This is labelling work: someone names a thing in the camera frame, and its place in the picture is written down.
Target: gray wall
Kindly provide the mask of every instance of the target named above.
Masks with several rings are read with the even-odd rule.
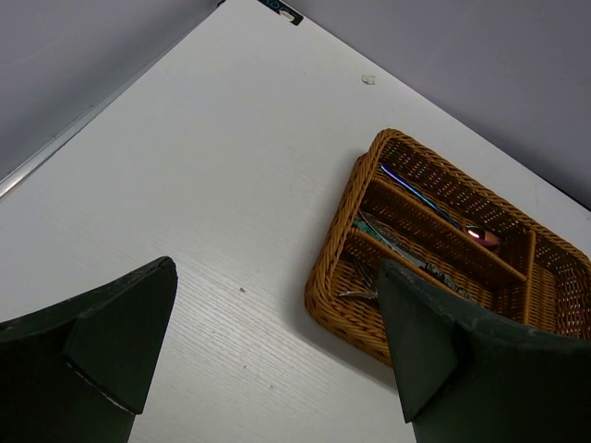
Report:
[[[591,2],[288,3],[591,207]]]
[[[0,180],[157,60],[217,0],[6,0]]]

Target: white table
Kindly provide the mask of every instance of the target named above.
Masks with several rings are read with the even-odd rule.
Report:
[[[392,371],[303,307],[353,161],[389,126],[591,252],[587,210],[309,20],[235,0],[2,200],[0,320],[170,255],[132,442],[414,441]]]

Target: wicker basket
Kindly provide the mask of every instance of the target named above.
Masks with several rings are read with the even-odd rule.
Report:
[[[381,169],[402,178],[462,225],[495,233],[494,252],[455,229]],[[306,286],[306,307],[323,327],[387,365],[390,353],[378,308],[338,297],[362,291],[350,257],[376,269],[393,259],[454,293],[363,231],[359,209],[386,223],[407,248],[436,265],[477,301],[502,316],[570,337],[591,340],[591,264],[578,249],[400,131],[380,132],[357,159],[320,257]]]

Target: small white debris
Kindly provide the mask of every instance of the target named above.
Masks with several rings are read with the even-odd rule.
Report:
[[[376,76],[361,76],[361,81],[363,81],[366,85],[375,85]]]

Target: sticker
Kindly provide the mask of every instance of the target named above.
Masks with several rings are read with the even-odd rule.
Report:
[[[296,12],[288,5],[278,0],[259,0],[259,2],[265,5],[268,9],[275,11],[275,13],[280,16],[287,18],[293,25],[299,25],[304,19],[304,16],[299,12]]]

